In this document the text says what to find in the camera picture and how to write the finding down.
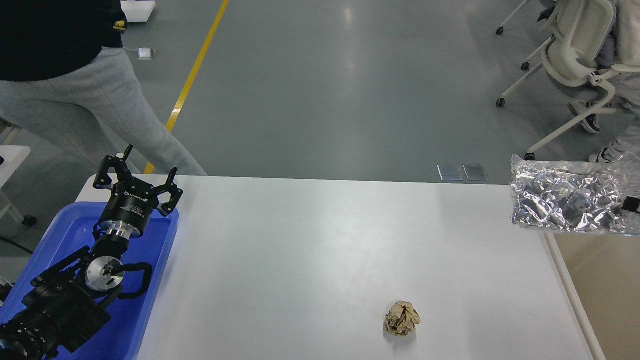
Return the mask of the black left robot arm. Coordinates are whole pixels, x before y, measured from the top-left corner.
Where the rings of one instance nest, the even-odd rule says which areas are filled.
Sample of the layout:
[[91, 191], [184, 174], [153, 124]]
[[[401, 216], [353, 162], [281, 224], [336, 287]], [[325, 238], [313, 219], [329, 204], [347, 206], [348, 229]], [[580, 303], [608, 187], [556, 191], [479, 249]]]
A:
[[112, 319], [108, 306], [116, 300], [135, 300], [149, 291], [154, 266], [125, 263], [132, 239], [144, 235], [153, 212], [168, 217], [183, 191], [176, 185], [178, 168], [166, 182], [154, 186], [135, 177], [127, 165], [133, 150], [103, 158], [94, 177], [95, 189], [110, 198], [94, 224], [93, 246], [67, 255], [30, 281], [25, 306], [1, 325], [3, 360], [53, 360], [60, 347], [74, 353]]

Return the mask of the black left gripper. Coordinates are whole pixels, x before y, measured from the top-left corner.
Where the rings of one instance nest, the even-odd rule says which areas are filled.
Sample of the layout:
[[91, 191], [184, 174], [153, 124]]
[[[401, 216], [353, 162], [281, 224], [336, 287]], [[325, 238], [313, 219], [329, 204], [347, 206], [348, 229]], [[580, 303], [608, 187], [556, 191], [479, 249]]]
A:
[[[127, 164], [133, 150], [134, 146], [128, 145], [121, 156], [105, 156], [94, 176], [93, 188], [111, 191], [98, 227], [105, 231], [113, 230], [122, 223], [131, 229], [130, 237], [137, 239], [146, 232], [153, 210], [157, 210], [162, 217], [168, 217], [176, 209], [184, 192], [175, 183], [177, 167], [169, 171], [166, 182], [160, 186], [135, 182]], [[165, 194], [169, 194], [169, 198], [161, 203], [160, 196]]]

